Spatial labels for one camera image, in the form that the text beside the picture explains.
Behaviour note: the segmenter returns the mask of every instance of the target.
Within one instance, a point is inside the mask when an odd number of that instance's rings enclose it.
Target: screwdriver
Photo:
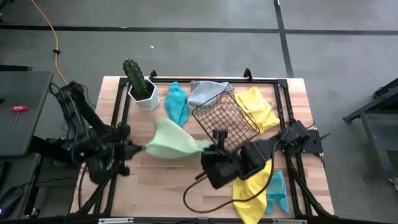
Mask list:
[[[29,107],[28,106],[13,106],[10,110],[13,112],[17,112],[17,117],[15,118],[15,122],[14,122],[14,127],[12,128],[12,130],[14,130],[15,125],[17,124],[19,112],[27,111],[27,110],[29,110]]]

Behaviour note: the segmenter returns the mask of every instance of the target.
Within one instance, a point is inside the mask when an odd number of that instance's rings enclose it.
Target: green cloth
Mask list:
[[[213,144],[194,138],[167,118],[155,120],[155,136],[146,145],[145,151],[154,157],[177,159],[203,152],[204,147]]]

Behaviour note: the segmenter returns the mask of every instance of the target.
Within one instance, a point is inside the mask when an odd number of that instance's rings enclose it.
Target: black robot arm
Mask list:
[[[242,180],[263,170],[272,157],[272,150],[304,145],[309,133],[301,121],[293,121],[281,133],[266,139],[250,141],[240,151],[227,151],[223,147],[228,137],[226,129],[214,130],[213,138],[218,140],[201,154],[201,165],[211,185],[218,189],[239,177]]]
[[[67,86],[50,91],[61,106],[68,125],[67,148],[76,164],[87,163],[91,181],[103,183],[114,167],[121,175],[129,175],[126,165],[133,155],[142,150],[129,140],[130,125],[120,123],[109,126],[102,122],[86,102],[81,84],[70,82]]]

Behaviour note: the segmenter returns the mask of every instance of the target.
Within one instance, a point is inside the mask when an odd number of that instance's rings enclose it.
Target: cactus plant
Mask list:
[[[137,96],[140,96],[140,98],[148,95],[148,97],[150,97],[150,94],[152,93],[149,93],[148,91],[147,83],[145,82],[144,76],[137,62],[131,59],[125,60],[123,62],[123,70],[133,87],[134,93]]]

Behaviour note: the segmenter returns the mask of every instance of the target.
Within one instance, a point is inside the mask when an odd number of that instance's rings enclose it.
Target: concrete floor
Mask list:
[[[273,0],[37,0],[37,4],[54,24],[65,26],[278,28]],[[398,30],[395,0],[280,0],[280,6],[286,29]],[[29,1],[9,5],[2,18],[6,23],[45,25]],[[137,60],[145,74],[155,69],[159,75],[240,77],[249,67],[256,77],[287,76],[279,34],[57,34],[63,74],[84,83],[92,101],[97,100],[103,76],[123,74],[125,58]],[[305,79],[316,126],[321,133],[331,133],[323,148],[335,213],[398,222],[398,193],[393,186],[362,181],[363,175],[377,169],[362,124],[342,120],[370,101],[375,89],[397,78],[398,36],[292,34],[287,35],[287,44],[294,77]],[[55,72],[53,45],[49,31],[0,30],[0,63]],[[62,84],[57,76],[54,81]],[[57,137],[63,134],[62,122],[58,104],[48,97],[36,134]],[[62,201],[68,208],[68,200]]]

